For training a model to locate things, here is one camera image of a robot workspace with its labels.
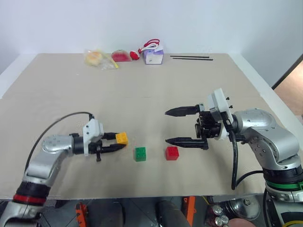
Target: floor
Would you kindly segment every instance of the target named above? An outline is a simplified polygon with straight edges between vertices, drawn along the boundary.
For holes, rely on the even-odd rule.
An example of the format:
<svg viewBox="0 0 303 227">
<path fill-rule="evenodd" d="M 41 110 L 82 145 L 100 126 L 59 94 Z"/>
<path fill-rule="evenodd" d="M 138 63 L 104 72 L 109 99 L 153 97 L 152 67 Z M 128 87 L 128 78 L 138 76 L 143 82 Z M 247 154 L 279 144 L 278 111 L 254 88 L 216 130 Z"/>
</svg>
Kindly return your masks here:
<svg viewBox="0 0 303 227">
<path fill-rule="evenodd" d="M 161 200 L 172 201 L 181 209 L 182 197 L 157 197 L 157 198 L 125 198 L 125 199 L 98 199 L 98 200 L 81 200 L 89 209 L 90 227 L 99 227 L 101 221 L 107 216 L 108 207 L 113 202 L 121 203 L 125 208 L 125 225 L 124 227 L 157 227 L 155 215 L 155 204 Z M 67 201 L 62 207 L 55 209 L 54 202 L 48 202 L 42 216 L 39 220 L 43 227 L 79 227 L 76 220 L 75 205 L 80 201 Z M 196 197 L 195 204 L 196 214 L 194 216 L 193 227 L 203 227 L 207 204 L 202 197 Z M 257 227 L 265 227 L 262 212 L 258 219 L 253 223 Z"/>
<path fill-rule="evenodd" d="M 303 123 L 303 61 L 282 81 L 275 92 Z"/>
</svg>

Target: black cable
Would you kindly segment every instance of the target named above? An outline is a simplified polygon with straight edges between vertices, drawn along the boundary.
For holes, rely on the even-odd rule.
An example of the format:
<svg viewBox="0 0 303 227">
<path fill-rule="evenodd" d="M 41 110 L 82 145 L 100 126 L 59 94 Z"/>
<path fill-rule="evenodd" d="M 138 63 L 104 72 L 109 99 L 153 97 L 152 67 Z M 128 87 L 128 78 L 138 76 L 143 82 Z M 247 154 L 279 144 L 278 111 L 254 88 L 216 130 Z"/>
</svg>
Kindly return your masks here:
<svg viewBox="0 0 303 227">
<path fill-rule="evenodd" d="M 32 157 L 32 155 L 33 155 L 33 152 L 34 152 L 36 146 L 38 145 L 40 139 L 47 133 L 47 131 L 50 130 L 50 128 L 52 128 L 55 124 L 57 124 L 58 122 L 62 121 L 63 119 L 65 119 L 65 118 L 67 118 L 67 117 L 70 117 L 70 116 L 73 116 L 73 115 L 77 115 L 77 114 L 88 114 L 88 115 L 89 115 L 89 119 L 94 118 L 94 115 L 91 114 L 91 113 L 89 113 L 89 112 L 74 112 L 74 113 L 70 113 L 70 114 L 68 114 L 68 115 L 65 115 L 65 116 L 59 118 L 57 121 L 55 121 L 55 122 L 52 123 L 50 126 L 48 126 L 48 127 L 42 132 L 42 134 L 38 137 L 38 139 L 36 140 L 35 144 L 33 145 L 32 149 L 31 149 L 31 151 L 30 151 L 30 153 L 29 153 L 29 155 L 28 155 L 27 163 L 26 163 L 26 165 L 25 165 L 25 170 L 24 170 L 24 172 L 25 172 L 26 169 L 28 168 L 30 159 L 31 159 L 31 157 Z"/>
<path fill-rule="evenodd" d="M 237 172 L 238 172 L 238 145 L 235 133 L 233 131 L 229 132 L 232 141 L 233 148 L 233 165 L 232 165 L 232 190 L 236 189 L 237 183 Z"/>
<path fill-rule="evenodd" d="M 236 187 L 241 183 L 241 181 L 243 181 L 246 177 L 253 175 L 253 174 L 262 174 L 263 170 L 256 170 L 256 171 L 251 171 L 249 173 L 244 174 L 243 176 L 241 176 L 237 182 L 236 182 Z"/>
<path fill-rule="evenodd" d="M 264 222 L 266 227 L 269 227 L 267 212 L 266 212 L 266 195 L 267 195 L 267 189 L 264 190 L 264 194 L 263 194 L 263 216 L 264 216 Z"/>
</svg>

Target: beige tabletop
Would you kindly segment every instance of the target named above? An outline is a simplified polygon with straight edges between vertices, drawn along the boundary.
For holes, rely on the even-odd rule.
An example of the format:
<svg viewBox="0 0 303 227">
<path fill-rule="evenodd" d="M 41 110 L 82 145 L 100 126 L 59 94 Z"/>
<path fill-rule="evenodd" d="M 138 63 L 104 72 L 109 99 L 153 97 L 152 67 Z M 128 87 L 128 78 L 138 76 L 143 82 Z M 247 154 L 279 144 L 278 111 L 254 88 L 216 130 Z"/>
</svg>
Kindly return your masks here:
<svg viewBox="0 0 303 227">
<path fill-rule="evenodd" d="M 174 107 L 207 106 L 207 95 L 222 88 L 233 111 L 258 107 L 274 114 L 227 54 L 213 61 L 173 60 L 145 65 L 122 62 L 117 70 L 83 63 L 82 54 L 39 54 L 0 100 L 0 198 L 11 198 L 22 179 L 27 156 L 40 133 L 54 120 L 89 111 L 105 132 L 126 131 L 129 145 L 117 152 L 67 158 L 51 189 L 51 198 L 111 198 L 261 193 L 262 175 L 231 190 L 232 145 L 209 140 L 210 148 L 179 148 L 166 161 L 165 139 L 195 138 L 197 116 L 164 115 Z M 87 116 L 73 116 L 47 135 L 81 133 Z M 147 160 L 135 162 L 134 147 L 146 147 Z M 239 145 L 238 177 L 260 170 L 248 145 Z"/>
</svg>

